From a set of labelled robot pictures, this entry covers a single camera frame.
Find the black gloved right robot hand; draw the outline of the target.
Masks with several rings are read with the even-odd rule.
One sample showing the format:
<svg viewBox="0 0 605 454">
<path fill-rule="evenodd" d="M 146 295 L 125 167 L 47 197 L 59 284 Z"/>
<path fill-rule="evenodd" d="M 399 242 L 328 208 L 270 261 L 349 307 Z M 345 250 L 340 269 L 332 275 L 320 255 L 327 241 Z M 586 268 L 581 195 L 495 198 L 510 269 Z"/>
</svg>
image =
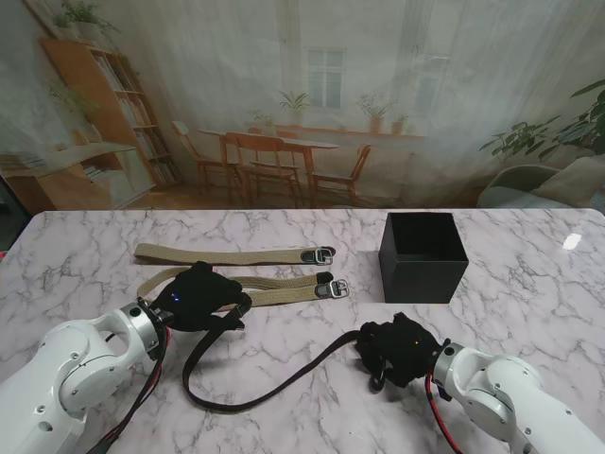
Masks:
<svg viewBox="0 0 605 454">
<path fill-rule="evenodd" d="M 443 348 L 428 330 L 403 312 L 396 313 L 391 322 L 364 323 L 355 344 L 375 392 L 380 392 L 387 380 L 404 388 L 426 376 Z"/>
</svg>

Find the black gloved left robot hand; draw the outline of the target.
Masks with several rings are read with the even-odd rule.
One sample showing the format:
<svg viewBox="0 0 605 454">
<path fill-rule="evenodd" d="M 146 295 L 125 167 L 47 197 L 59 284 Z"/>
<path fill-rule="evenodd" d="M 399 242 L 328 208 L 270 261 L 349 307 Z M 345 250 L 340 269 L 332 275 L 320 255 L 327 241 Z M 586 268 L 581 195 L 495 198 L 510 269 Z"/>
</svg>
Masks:
<svg viewBox="0 0 605 454">
<path fill-rule="evenodd" d="M 197 262 L 180 272 L 150 304 L 151 310 L 170 313 L 165 323 L 181 332 L 243 330 L 239 312 L 232 317 L 215 315 L 228 305 L 249 306 L 251 298 L 240 283 L 213 271 L 206 262 Z"/>
</svg>

